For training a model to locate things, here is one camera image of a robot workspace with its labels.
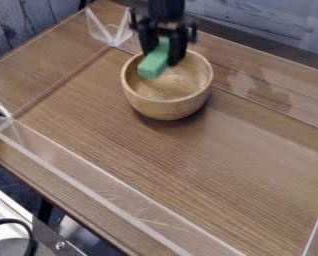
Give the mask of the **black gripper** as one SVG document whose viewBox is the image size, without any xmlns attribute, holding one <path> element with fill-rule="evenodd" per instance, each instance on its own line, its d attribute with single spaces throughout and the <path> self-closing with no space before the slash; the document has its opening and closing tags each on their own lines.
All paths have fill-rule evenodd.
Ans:
<svg viewBox="0 0 318 256">
<path fill-rule="evenodd" d="M 186 25 L 185 0 L 149 0 L 147 16 L 137 18 L 131 9 L 130 28 L 138 32 L 143 55 L 147 56 L 159 44 L 159 35 L 169 36 L 169 65 L 175 66 L 185 58 L 187 42 L 195 42 L 198 25 Z"/>
</svg>

